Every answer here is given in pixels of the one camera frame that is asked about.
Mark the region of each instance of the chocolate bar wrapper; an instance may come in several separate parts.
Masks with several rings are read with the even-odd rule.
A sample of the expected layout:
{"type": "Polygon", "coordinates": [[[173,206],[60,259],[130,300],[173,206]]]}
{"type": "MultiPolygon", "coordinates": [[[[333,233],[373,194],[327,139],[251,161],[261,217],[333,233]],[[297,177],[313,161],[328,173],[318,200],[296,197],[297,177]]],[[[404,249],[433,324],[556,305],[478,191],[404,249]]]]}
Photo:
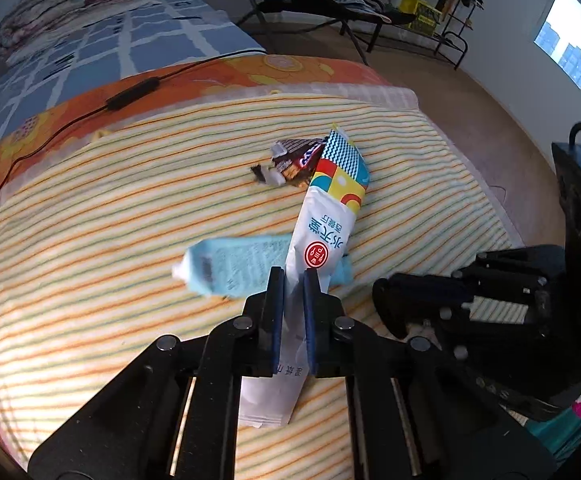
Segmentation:
{"type": "Polygon", "coordinates": [[[324,145],[324,139],[280,140],[270,148],[272,163],[289,184],[308,186],[324,145]]]}
{"type": "Polygon", "coordinates": [[[252,426],[287,424],[309,372],[301,276],[317,269],[322,292],[344,254],[369,184],[362,156],[334,128],[315,168],[286,256],[282,348],[272,378],[244,378],[239,420],[252,426]]]}

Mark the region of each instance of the screw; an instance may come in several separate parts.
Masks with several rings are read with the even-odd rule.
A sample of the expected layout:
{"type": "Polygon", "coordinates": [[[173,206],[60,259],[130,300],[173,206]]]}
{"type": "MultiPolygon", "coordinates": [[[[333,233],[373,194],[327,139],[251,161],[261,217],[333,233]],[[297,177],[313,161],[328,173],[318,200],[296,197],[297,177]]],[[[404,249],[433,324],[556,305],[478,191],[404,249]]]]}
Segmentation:
{"type": "Polygon", "coordinates": [[[335,318],[335,327],[339,330],[350,330],[355,326],[355,320],[346,316],[339,316],[335,318]]]}
{"type": "Polygon", "coordinates": [[[413,350],[417,350],[418,352],[426,352],[431,347],[431,342],[426,337],[420,335],[413,337],[408,344],[413,350]]]}
{"type": "Polygon", "coordinates": [[[448,321],[451,317],[453,317],[453,311],[449,306],[442,306],[442,308],[440,308],[440,317],[443,320],[448,321]]]}
{"type": "Polygon", "coordinates": [[[453,355],[458,361],[465,361],[469,357],[469,350],[464,345],[458,345],[453,349],[453,355]]]}
{"type": "Polygon", "coordinates": [[[155,344],[160,350],[172,350],[177,344],[177,338],[174,335],[163,335],[155,344]]]}
{"type": "Polygon", "coordinates": [[[253,326],[253,320],[248,316],[235,317],[233,320],[233,326],[238,330],[248,330],[253,326]]]}

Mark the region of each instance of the metal rod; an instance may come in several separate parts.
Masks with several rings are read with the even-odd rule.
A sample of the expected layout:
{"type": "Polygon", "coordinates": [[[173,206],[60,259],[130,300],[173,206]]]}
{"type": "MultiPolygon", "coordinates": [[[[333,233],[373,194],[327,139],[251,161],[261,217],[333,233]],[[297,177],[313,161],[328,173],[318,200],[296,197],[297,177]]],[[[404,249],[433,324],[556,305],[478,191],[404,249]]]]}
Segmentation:
{"type": "Polygon", "coordinates": [[[256,9],[253,10],[249,10],[247,13],[245,13],[245,15],[237,22],[235,23],[235,25],[237,25],[237,27],[239,27],[240,25],[242,25],[248,18],[250,18],[251,16],[254,16],[255,13],[257,12],[256,9]]]}
{"type": "Polygon", "coordinates": [[[256,13],[256,15],[257,15],[257,19],[259,20],[259,22],[262,25],[262,28],[264,29],[264,34],[266,35],[266,39],[270,43],[270,49],[272,50],[272,52],[274,54],[276,54],[277,47],[275,46],[275,42],[272,38],[272,34],[270,33],[270,30],[268,28],[268,23],[266,22],[266,19],[264,18],[262,11],[259,10],[259,6],[257,5],[257,0],[249,0],[249,1],[251,2],[251,5],[253,6],[253,10],[254,10],[254,13],[256,13]]]}
{"type": "Polygon", "coordinates": [[[353,41],[353,44],[357,50],[357,53],[360,55],[360,57],[362,58],[362,61],[364,62],[364,64],[366,66],[369,66],[369,62],[368,60],[366,60],[366,54],[364,54],[364,51],[362,50],[362,47],[360,46],[359,41],[357,41],[357,38],[355,37],[355,35],[353,34],[351,28],[348,26],[348,23],[346,22],[342,22],[342,26],[346,27],[346,32],[348,33],[348,35],[351,37],[351,40],[353,41]]]}
{"type": "Polygon", "coordinates": [[[340,20],[328,20],[327,22],[315,25],[315,27],[310,28],[300,28],[299,30],[276,30],[276,34],[306,34],[308,32],[313,32],[319,28],[328,27],[328,25],[333,25],[333,23],[338,23],[340,20]]]}
{"type": "Polygon", "coordinates": [[[372,36],[371,41],[369,43],[368,49],[366,49],[366,52],[371,52],[373,50],[373,47],[375,46],[375,43],[377,42],[377,39],[379,38],[379,31],[381,31],[381,23],[378,23],[375,26],[375,31],[373,31],[373,36],[372,36]]]}

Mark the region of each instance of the yellow crate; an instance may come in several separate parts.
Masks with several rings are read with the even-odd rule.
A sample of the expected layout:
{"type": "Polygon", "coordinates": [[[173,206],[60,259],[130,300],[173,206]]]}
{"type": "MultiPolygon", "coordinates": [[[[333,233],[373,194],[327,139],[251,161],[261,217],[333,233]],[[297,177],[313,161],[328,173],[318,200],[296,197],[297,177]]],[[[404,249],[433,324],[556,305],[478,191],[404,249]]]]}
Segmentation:
{"type": "Polygon", "coordinates": [[[417,18],[405,25],[406,28],[432,36],[437,28],[442,13],[424,0],[402,0],[399,10],[407,14],[416,14],[417,18]]]}

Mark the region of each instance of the building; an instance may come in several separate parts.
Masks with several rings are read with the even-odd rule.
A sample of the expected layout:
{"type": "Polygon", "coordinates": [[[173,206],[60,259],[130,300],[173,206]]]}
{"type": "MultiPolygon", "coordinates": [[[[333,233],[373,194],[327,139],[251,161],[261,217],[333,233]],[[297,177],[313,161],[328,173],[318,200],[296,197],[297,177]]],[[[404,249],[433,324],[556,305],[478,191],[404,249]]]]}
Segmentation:
{"type": "Polygon", "coordinates": [[[535,39],[535,44],[539,46],[549,56],[555,51],[555,47],[559,43],[559,34],[555,32],[549,22],[545,22],[541,31],[535,39]]]}
{"type": "Polygon", "coordinates": [[[558,65],[581,88],[581,48],[569,43],[558,65]]]}

